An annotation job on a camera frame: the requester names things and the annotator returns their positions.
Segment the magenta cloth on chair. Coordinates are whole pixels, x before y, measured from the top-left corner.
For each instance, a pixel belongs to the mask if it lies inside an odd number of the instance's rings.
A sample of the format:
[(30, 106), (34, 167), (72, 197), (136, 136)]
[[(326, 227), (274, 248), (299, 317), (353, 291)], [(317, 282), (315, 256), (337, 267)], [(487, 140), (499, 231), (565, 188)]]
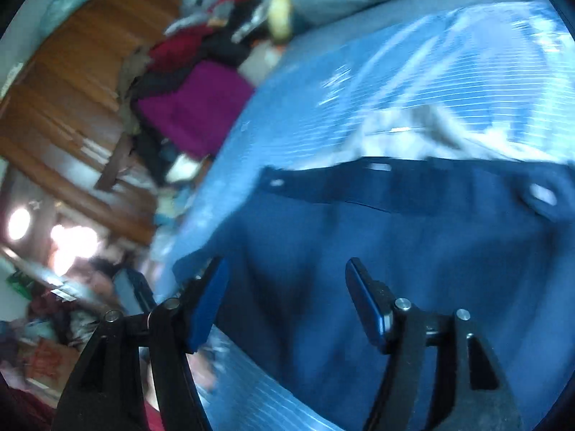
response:
[(236, 70), (203, 60), (171, 73), (146, 73), (134, 112), (194, 159), (215, 156), (253, 94)]

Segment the blue striped bed sheet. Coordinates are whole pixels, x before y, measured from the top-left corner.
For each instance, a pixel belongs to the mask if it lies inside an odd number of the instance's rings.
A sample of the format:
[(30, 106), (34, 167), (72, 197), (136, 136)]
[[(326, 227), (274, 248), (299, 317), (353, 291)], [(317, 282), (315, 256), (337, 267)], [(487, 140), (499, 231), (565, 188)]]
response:
[[(354, 16), (294, 41), (252, 96), (193, 201), (159, 291), (188, 281), (175, 279), (174, 264), (242, 207), (264, 169), (347, 163), (328, 159), (369, 113), (432, 104), (473, 131), (505, 126), (513, 142), (574, 169), (574, 42), (546, 0), (469, 2), (375, 32)], [(215, 387), (201, 402), (214, 429), (346, 430), (264, 372), (216, 322), (210, 347)], [(570, 389), (527, 430), (573, 426), (574, 372)]]

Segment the brown wooden wardrobe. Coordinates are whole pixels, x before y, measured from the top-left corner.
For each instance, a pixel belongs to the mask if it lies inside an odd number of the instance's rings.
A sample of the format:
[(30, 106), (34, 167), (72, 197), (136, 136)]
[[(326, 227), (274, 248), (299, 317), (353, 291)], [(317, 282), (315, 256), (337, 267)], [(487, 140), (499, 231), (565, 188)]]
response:
[(122, 139), (123, 60), (158, 42), (180, 0), (89, 0), (35, 52), (1, 103), (1, 155), (35, 184), (110, 231), (150, 243), (154, 185), (131, 159), (108, 190)]

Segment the navy blue garment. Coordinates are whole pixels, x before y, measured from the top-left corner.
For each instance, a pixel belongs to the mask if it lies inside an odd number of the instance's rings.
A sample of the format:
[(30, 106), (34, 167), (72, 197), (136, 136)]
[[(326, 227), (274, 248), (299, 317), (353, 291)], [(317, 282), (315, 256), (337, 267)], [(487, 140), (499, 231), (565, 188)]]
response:
[(553, 162), (359, 159), (266, 168), (178, 282), (230, 267), (216, 324), (314, 412), (358, 430), (386, 365), (344, 273), (358, 258), (421, 309), (467, 309), (535, 428), (574, 372), (574, 169)]

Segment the pile of dark clothes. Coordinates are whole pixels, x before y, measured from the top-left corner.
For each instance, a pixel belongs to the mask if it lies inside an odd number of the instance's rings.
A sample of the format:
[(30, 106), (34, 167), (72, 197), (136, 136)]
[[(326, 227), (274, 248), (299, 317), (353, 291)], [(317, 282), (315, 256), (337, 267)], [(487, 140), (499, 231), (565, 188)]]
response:
[(155, 184), (162, 187), (180, 158), (194, 159), (174, 146), (134, 112), (137, 86), (148, 72), (171, 73), (211, 60), (236, 70), (256, 86), (280, 61), (284, 48), (277, 44), (268, 22), (270, 0), (183, 0), (180, 17), (165, 30), (163, 40), (137, 48), (127, 56), (117, 82), (119, 115), (129, 153), (143, 161)]

